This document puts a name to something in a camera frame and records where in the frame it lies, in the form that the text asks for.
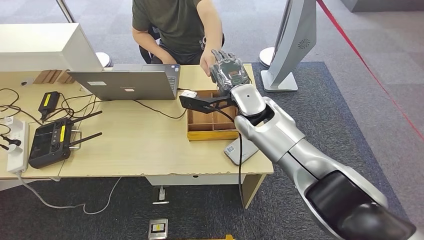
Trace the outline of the person's right hand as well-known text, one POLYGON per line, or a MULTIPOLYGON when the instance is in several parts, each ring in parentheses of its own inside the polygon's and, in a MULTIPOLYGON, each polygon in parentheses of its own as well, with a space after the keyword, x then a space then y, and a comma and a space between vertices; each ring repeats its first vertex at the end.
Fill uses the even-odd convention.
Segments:
POLYGON ((157 57, 163 64, 177 64, 177 61, 166 51, 159 54, 157 57))

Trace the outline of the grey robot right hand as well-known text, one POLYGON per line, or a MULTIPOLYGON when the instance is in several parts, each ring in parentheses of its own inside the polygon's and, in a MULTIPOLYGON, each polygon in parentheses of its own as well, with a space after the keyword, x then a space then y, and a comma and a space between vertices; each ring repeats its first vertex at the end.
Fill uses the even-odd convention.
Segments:
POLYGON ((234 53, 216 49, 212 49, 211 53, 215 63, 209 67, 210 77, 221 96, 228 95, 238 85, 252 83, 241 59, 234 53))

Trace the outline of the person's left hand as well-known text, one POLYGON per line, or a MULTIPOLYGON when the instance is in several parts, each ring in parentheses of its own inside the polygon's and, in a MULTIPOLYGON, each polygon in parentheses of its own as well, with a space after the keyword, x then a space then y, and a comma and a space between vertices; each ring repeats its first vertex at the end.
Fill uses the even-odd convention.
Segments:
POLYGON ((215 55, 213 54, 213 49, 205 48, 201 57, 199 65, 205 72, 205 74, 210 77, 211 76, 211 70, 210 67, 213 66, 216 63, 215 55))

